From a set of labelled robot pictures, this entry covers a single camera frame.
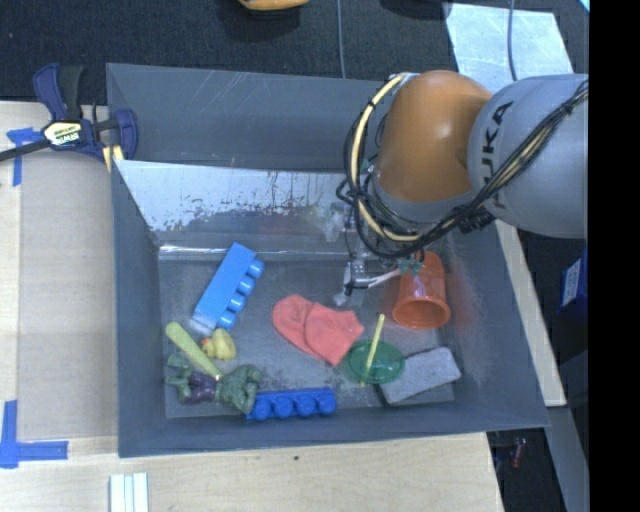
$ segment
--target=gray sponge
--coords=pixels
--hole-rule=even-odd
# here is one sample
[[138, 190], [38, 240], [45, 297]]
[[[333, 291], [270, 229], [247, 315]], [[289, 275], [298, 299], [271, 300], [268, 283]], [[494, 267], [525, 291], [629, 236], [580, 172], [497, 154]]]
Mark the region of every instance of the gray sponge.
[[438, 347], [410, 356], [400, 378], [380, 386], [386, 401], [395, 404], [461, 377], [451, 350]]

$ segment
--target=orange plastic cup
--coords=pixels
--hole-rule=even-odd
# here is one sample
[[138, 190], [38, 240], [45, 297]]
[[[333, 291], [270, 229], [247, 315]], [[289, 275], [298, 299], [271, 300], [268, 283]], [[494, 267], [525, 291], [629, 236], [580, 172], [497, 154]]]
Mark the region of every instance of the orange plastic cup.
[[398, 299], [392, 310], [393, 319], [411, 329], [436, 329], [451, 318], [446, 302], [444, 267], [440, 257], [424, 253], [418, 275], [407, 271], [400, 277]]

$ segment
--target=yellow cable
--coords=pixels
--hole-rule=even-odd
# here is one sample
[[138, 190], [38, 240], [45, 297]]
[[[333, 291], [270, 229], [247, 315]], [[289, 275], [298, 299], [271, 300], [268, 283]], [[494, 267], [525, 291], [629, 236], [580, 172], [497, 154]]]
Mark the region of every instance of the yellow cable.
[[[351, 179], [353, 183], [358, 181], [358, 152], [360, 148], [360, 144], [362, 142], [362, 137], [364, 134], [365, 126], [373, 112], [374, 108], [380, 103], [380, 100], [398, 83], [403, 81], [405, 76], [403, 74], [396, 75], [388, 82], [386, 82], [380, 90], [374, 95], [369, 104], [365, 107], [362, 115], [360, 116], [360, 121], [358, 126], [356, 127], [356, 131], [353, 136], [353, 144], [351, 148]], [[364, 218], [364, 220], [371, 226], [371, 228], [380, 236], [386, 236], [387, 238], [395, 241], [395, 242], [414, 242], [418, 240], [418, 236], [405, 236], [405, 235], [397, 235], [392, 231], [388, 231], [387, 229], [381, 228], [380, 225], [375, 221], [375, 219], [371, 216], [367, 208], [361, 199], [358, 199], [358, 210], [360, 215]]]

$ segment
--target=black cable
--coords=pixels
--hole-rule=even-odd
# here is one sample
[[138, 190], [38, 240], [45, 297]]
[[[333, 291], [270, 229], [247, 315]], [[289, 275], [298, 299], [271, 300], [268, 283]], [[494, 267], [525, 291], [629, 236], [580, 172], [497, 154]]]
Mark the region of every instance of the black cable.
[[512, 48], [512, 32], [513, 32], [513, 11], [515, 9], [515, 0], [510, 0], [509, 3], [509, 20], [507, 22], [507, 58], [509, 59], [509, 71], [511, 72], [511, 79], [514, 82], [518, 81], [518, 75], [516, 73], [516, 67], [513, 63], [513, 48]]
[[338, 11], [338, 57], [340, 59], [340, 73], [342, 78], [347, 78], [344, 67], [344, 48], [342, 46], [342, 6], [340, 0], [336, 0], [336, 10]]

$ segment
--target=green lid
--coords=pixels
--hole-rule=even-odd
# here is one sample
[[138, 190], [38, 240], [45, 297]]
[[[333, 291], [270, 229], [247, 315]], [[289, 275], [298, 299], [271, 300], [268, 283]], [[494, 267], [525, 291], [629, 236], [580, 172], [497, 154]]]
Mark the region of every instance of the green lid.
[[378, 342], [376, 353], [367, 375], [367, 358], [371, 349], [371, 340], [357, 342], [347, 354], [349, 367], [356, 377], [367, 384], [386, 384], [396, 380], [404, 370], [404, 356], [393, 345]]

